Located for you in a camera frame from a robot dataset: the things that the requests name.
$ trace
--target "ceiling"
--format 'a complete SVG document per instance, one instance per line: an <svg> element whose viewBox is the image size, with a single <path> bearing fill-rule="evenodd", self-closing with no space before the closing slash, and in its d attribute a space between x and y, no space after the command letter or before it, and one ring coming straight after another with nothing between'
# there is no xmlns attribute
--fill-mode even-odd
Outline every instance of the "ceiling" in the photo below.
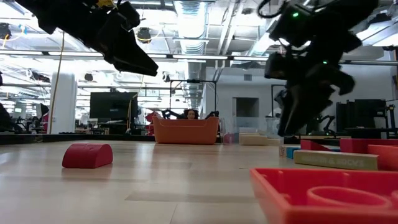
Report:
<svg viewBox="0 0 398 224"><path fill-rule="evenodd" d="M183 38L181 38L181 19L178 19L177 13L173 10L153 10L154 7L149 5L159 4L159 1L130 1L137 7L137 11L141 15L142 20L139 27L135 29L137 32L140 27L148 27L152 40L149 44L139 43L139 46L147 53L152 54L184 54L182 51ZM267 38L266 29L272 24L271 20L260 19L255 13L260 0L204 0L206 2L205 14L205 36L204 42L206 55L247 55L251 49L258 47L254 44L260 43L265 48L262 55L273 52L278 49L279 43L271 41ZM173 8L172 1L165 2L167 6ZM267 12L275 12L281 4L278 0L272 0L270 6L264 8ZM366 47L359 48L350 54L346 54L347 59L366 59L375 60L382 57L383 50L380 47L372 47L372 45L381 46L398 44L398 25L396 21L396 6L392 6L392 1L381 1L381 9L387 10L392 15L390 23L377 24L368 29L360 29L356 31L358 36L364 40ZM54 51L59 52L62 46L62 31L56 30L54 34L45 33L38 26L37 19L32 14L18 5L14 1L0 2L0 23L10 24L9 29L12 32L11 40L2 42L2 50L30 50L30 51ZM195 33L197 26L185 26L184 32ZM65 52L93 52L92 49L85 47L80 41L72 36L65 35ZM89 110L88 97L92 91L107 91L106 88L94 88L94 86L115 86L123 91L137 91L140 89L151 88L152 96L143 97L142 92L139 100L141 106L148 108L167 107L169 103L169 91L167 88L170 83L163 81L165 74L171 79L191 78L188 64L186 60L175 60L173 62L157 61L159 65L158 75L156 77L148 77L135 73L119 73L114 67L104 60L76 58L64 60L62 68L74 72L79 79L78 90L78 106L81 113L87 113ZM202 79L215 78L213 75L216 68L214 61L202 63L202 67L207 67ZM50 98L49 83L37 81L31 78L31 71L39 73L50 80L52 74L57 71L58 57L18 57L17 55L0 55L0 71L3 72L4 83L26 85L39 84L42 87L23 87L23 86L4 86L0 88L2 92L2 101L8 97L9 101L18 101L16 99L24 96L25 101L36 103L45 101L48 104ZM85 80L86 73L93 75L93 82ZM275 80L266 80L263 78L263 69L250 68L244 70L242 68L224 65L224 68L218 74L218 83L237 85L241 82L251 82L253 85L263 85L266 83L279 83ZM243 81L245 74L252 75L252 81ZM200 105L201 90L200 86L194 88L189 84L183 83L179 86L181 90L177 90L173 95L173 100L178 99L176 106L182 108L198 107Z"/></svg>

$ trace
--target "orange basket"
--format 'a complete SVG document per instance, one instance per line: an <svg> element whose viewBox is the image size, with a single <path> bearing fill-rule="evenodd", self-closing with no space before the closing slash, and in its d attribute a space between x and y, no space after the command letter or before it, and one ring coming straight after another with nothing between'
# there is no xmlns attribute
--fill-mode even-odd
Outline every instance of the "orange basket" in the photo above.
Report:
<svg viewBox="0 0 398 224"><path fill-rule="evenodd" d="M155 140L161 144L214 144L218 118L163 119L153 117Z"/></svg>

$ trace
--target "red arch block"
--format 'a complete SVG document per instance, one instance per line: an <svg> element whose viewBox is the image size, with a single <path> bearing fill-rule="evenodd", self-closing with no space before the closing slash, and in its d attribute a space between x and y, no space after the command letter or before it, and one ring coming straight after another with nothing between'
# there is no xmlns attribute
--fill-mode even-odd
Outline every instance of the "red arch block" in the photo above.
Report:
<svg viewBox="0 0 398 224"><path fill-rule="evenodd" d="M63 156L65 168L94 169L113 162L112 148L109 144L76 143L69 146Z"/></svg>

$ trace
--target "red plastic tray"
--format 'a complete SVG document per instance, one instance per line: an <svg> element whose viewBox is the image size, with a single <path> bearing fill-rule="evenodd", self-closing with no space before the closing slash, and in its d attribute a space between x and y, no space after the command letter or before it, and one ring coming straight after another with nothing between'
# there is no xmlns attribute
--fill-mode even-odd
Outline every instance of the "red plastic tray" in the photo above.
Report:
<svg viewBox="0 0 398 224"><path fill-rule="evenodd" d="M269 224L397 224L398 208L324 207L307 205L314 187L362 190L389 200L398 190L398 172L252 169L254 195Z"/></svg>

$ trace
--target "monitor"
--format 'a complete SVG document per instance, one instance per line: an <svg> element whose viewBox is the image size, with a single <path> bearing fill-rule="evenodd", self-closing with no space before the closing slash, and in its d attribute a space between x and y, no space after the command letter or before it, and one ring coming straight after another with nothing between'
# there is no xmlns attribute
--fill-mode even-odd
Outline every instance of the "monitor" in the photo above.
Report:
<svg viewBox="0 0 398 224"><path fill-rule="evenodd" d="M137 93L91 93L90 95L90 118L122 119L128 117L129 104L131 101L131 117L137 117Z"/></svg>

